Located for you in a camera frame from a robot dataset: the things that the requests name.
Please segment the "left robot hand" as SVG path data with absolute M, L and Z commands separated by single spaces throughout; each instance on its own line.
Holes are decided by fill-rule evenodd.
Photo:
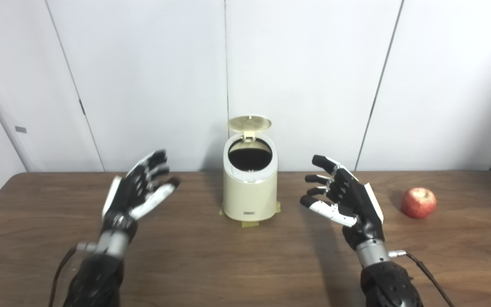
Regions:
M 133 238 L 138 220 L 152 212 L 180 185 L 177 177 L 160 180 L 169 174 L 164 149 L 140 159 L 125 176 L 116 176 L 111 183 L 102 210 L 102 230 L 123 231 Z

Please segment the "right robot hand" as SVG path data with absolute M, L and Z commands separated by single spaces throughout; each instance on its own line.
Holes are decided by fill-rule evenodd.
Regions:
M 347 167 L 327 156 L 314 155 L 312 164 L 329 177 L 305 176 L 306 182 L 319 186 L 307 190 L 300 204 L 342 225 L 344 239 L 353 250 L 367 241 L 385 242 L 384 216 L 370 184 L 360 183 Z

